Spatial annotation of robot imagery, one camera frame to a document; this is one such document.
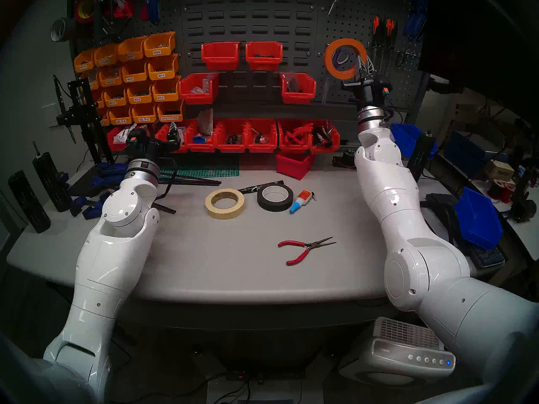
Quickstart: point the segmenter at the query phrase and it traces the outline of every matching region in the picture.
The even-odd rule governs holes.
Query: glue bottle
[[[292,214],[302,205],[307,204],[307,202],[312,198],[312,196],[313,196],[313,193],[310,191],[307,191],[307,190],[301,191],[298,197],[296,198],[296,202],[292,204],[292,207],[290,207],[290,214]]]

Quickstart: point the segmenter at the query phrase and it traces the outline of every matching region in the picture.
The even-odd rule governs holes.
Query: masking tape roll
[[[361,56],[363,63],[367,65],[367,51],[365,47],[357,40],[354,39],[338,39],[332,41],[328,47],[326,47],[326,52],[324,53],[324,64],[328,72],[337,79],[350,79],[353,78],[356,72],[356,65],[348,70],[337,70],[333,66],[333,54],[341,46],[350,46],[356,52],[356,54]]]
[[[236,204],[229,209],[218,209],[214,203],[223,198],[231,198]],[[206,197],[206,210],[214,219],[227,220],[239,215],[245,208],[245,197],[241,192],[232,188],[213,191]]]

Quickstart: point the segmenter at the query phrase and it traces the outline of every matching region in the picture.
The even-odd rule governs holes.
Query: vent grille
[[[438,338],[434,332],[425,327],[415,326],[385,318],[380,327],[380,337],[407,343],[413,346],[438,349]]]

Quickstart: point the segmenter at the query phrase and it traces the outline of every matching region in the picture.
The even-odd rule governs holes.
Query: pliers
[[[303,243],[303,242],[296,242],[295,240],[285,240],[284,242],[280,242],[278,244],[279,247],[281,246],[300,246],[300,247],[306,247],[307,249],[305,249],[305,251],[298,256],[297,259],[294,259],[293,261],[287,261],[286,264],[288,266],[291,266],[291,265],[296,265],[298,263],[300,263],[303,259],[305,259],[305,257],[307,256],[307,254],[313,250],[313,249],[316,249],[317,247],[321,247],[321,246],[327,246],[327,245],[332,245],[333,243],[337,243],[337,242],[330,242],[330,243],[324,243],[326,240],[329,240],[331,239],[333,236],[331,236],[330,238],[326,238],[326,239],[322,239],[322,240],[319,240],[318,242],[313,242],[313,243]]]

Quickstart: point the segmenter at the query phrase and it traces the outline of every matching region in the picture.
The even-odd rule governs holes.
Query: cardboard box
[[[499,179],[500,181],[511,181],[515,171],[513,168],[505,162],[490,160],[485,166],[485,173],[491,179]]]

